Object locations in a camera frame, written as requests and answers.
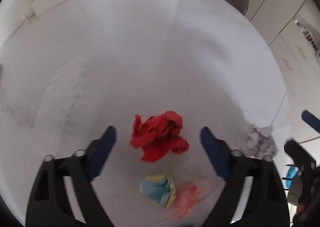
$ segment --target table surface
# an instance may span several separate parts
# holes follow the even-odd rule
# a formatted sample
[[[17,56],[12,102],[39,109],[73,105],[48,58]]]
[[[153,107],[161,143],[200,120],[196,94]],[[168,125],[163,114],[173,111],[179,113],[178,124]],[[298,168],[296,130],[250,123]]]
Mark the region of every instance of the table surface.
[[[0,57],[0,190],[21,221],[42,158],[70,156],[108,125],[118,139],[92,184],[115,226],[203,223],[224,186],[200,145],[203,126],[240,148],[251,123],[269,126],[277,114],[278,147],[290,136],[273,55],[224,0],[67,0],[17,30]],[[128,143],[134,115],[167,110],[183,117],[190,150],[141,163]],[[146,175],[163,173],[203,191],[194,212],[176,222],[139,192]]]

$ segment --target drawer handle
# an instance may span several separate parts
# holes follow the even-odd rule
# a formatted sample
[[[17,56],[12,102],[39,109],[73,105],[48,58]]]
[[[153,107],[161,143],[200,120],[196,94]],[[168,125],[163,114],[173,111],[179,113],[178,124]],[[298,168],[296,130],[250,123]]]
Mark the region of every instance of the drawer handle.
[[[300,55],[303,57],[304,60],[308,60],[307,56],[305,55],[305,53],[303,52],[302,48],[299,47],[298,45],[296,45],[296,48],[298,49],[298,51],[300,52]]]
[[[292,68],[292,66],[290,65],[289,61],[286,60],[286,59],[284,59],[284,58],[282,58],[282,60],[283,60],[283,62],[284,62],[284,64],[285,64],[285,66],[287,67],[287,69],[292,72],[292,71],[293,71],[293,68]]]

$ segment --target crumpled pink paper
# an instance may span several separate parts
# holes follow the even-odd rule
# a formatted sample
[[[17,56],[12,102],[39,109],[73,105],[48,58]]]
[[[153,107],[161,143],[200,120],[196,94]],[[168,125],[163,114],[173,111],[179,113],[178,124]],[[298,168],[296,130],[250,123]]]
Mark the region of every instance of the crumpled pink paper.
[[[176,198],[172,219],[180,219],[192,212],[192,208],[198,203],[201,191],[197,185],[190,185]]]

